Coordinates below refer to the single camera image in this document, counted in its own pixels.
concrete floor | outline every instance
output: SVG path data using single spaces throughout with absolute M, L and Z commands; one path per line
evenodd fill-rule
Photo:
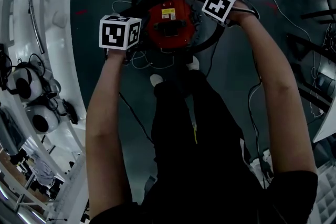
M 115 0 L 71 0 L 71 24 L 76 68 L 81 86 L 82 96 L 87 106 L 99 78 L 103 65 L 103 51 L 98 47 L 99 20 L 103 15 L 111 14 L 111 4 Z M 274 9 L 272 0 L 250 0 L 261 14 L 261 22 L 274 37 L 290 61 L 292 55 L 286 44 L 286 32 L 306 38 L 306 35 L 295 28 Z M 282 11 L 300 27 L 308 31 L 316 44 L 322 44 L 326 26 L 318 25 L 314 20 L 301 20 L 300 15 L 307 12 L 326 9 L 326 2 L 322 0 L 277 0 Z M 128 4 L 117 4 L 117 10 L 124 10 Z M 213 25 L 205 21 L 205 37 L 213 31 Z M 198 56 L 201 70 L 206 72 L 213 48 L 201 52 Z M 312 67 L 312 54 L 302 63 L 304 72 L 309 78 Z M 122 72 L 121 92 L 133 106 L 146 130 L 150 133 L 155 113 L 155 98 L 149 76 L 154 73 L 151 68 L 136 70 L 132 66 L 125 67 Z M 165 70 L 165 76 L 172 76 L 174 68 Z M 238 27 L 226 29 L 219 41 L 214 56 L 212 72 L 208 78 L 212 87 L 220 93 L 239 126 L 243 129 L 246 144 L 253 157 L 256 157 L 255 133 L 250 122 L 247 109 L 247 94 L 251 86 L 258 82 L 252 59 L 252 52 Z M 313 119 L 309 103 L 303 100 L 307 121 Z M 255 122 L 260 130 L 260 150 L 268 147 L 268 124 L 263 90 L 258 90 L 252 101 L 251 108 Z M 130 179 L 133 197 L 140 202 L 143 197 L 143 187 L 150 173 L 155 171 L 154 150 L 145 138 L 138 123 L 129 109 L 120 103 L 120 136 L 124 157 Z M 310 125 L 310 136 L 314 137 L 322 121 Z

shoe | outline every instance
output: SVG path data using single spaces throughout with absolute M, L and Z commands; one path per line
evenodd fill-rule
M 199 70 L 200 69 L 200 61 L 193 56 L 193 62 L 192 63 L 187 63 L 187 67 L 189 70 Z
M 151 79 L 151 83 L 152 83 L 153 87 L 155 87 L 159 83 L 163 82 L 163 78 L 158 74 L 151 75 L 150 79 Z

sticker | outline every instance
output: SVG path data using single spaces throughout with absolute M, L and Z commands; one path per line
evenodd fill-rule
M 165 8 L 165 9 L 162 9 L 161 12 L 162 12 L 162 15 L 175 13 L 175 8 Z

